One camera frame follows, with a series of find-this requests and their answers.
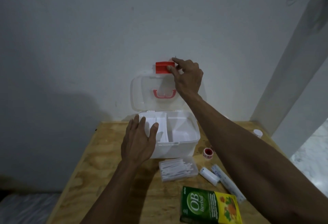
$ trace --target plywood tabletop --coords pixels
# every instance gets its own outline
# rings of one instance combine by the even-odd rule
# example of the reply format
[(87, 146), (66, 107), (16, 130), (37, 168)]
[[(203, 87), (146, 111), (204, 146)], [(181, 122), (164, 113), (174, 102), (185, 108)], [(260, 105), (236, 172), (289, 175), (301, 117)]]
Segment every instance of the plywood tabletop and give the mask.
[[(249, 131), (254, 129), (263, 131), (253, 122), (236, 123)], [(108, 184), (121, 161), (120, 148), (127, 124), (127, 122), (100, 123), (48, 218), (47, 224), (80, 223)], [(205, 166), (210, 169), (213, 164), (217, 164), (226, 172), (216, 154), (211, 160), (204, 159), (203, 149), (210, 147), (210, 143), (203, 130), (199, 129), (201, 137), (194, 152), (198, 168)], [(280, 151), (272, 139), (264, 131), (263, 133), (262, 140)], [(150, 159), (139, 168), (122, 223), (179, 223), (182, 186), (228, 193), (222, 184), (214, 187), (200, 175), (163, 183), (158, 167), (158, 162), (162, 160)], [(248, 201), (240, 204), (240, 213), (244, 224), (269, 223)]]

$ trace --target green circle logo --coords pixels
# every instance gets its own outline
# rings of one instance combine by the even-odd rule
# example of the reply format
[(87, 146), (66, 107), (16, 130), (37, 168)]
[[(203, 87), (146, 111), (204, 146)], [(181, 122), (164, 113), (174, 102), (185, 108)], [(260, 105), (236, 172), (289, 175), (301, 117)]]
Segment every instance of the green circle logo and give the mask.
[(187, 196), (187, 205), (191, 212), (201, 215), (207, 211), (207, 198), (197, 191), (190, 192)]

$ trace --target person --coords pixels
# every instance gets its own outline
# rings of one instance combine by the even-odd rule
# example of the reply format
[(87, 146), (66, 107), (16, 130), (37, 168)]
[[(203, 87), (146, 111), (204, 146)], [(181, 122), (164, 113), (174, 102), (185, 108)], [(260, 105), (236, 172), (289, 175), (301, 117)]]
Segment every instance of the person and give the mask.
[[(247, 200), (271, 223), (328, 223), (325, 197), (286, 157), (230, 121), (198, 94), (203, 71), (191, 60), (172, 58), (168, 69), (227, 172)], [(141, 164), (152, 155), (158, 123), (145, 134), (143, 117), (129, 121), (121, 146), (122, 160), (95, 204), (82, 220), (119, 223), (131, 183)]]

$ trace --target transparent lid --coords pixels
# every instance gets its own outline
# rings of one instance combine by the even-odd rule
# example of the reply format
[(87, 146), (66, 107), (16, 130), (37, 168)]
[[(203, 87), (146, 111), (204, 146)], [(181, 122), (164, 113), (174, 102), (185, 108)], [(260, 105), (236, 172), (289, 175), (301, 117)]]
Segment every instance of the transparent lid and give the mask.
[(134, 78), (131, 102), (133, 109), (142, 111), (174, 111), (184, 105), (175, 89), (172, 74), (148, 74)]

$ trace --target forearm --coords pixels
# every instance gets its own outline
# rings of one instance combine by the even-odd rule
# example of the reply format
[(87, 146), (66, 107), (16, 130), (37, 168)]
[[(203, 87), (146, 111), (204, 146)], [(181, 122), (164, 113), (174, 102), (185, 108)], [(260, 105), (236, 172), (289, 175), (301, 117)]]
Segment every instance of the forearm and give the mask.
[(272, 223), (302, 223), (309, 208), (323, 211), (324, 205), (309, 204), (306, 199), (311, 194), (321, 200), (317, 202), (327, 204), (325, 196), (287, 158), (225, 118), (200, 96), (184, 99), (236, 185)]
[(86, 223), (119, 223), (121, 210), (125, 205), (137, 166), (129, 160), (122, 160), (95, 204), (82, 220)]

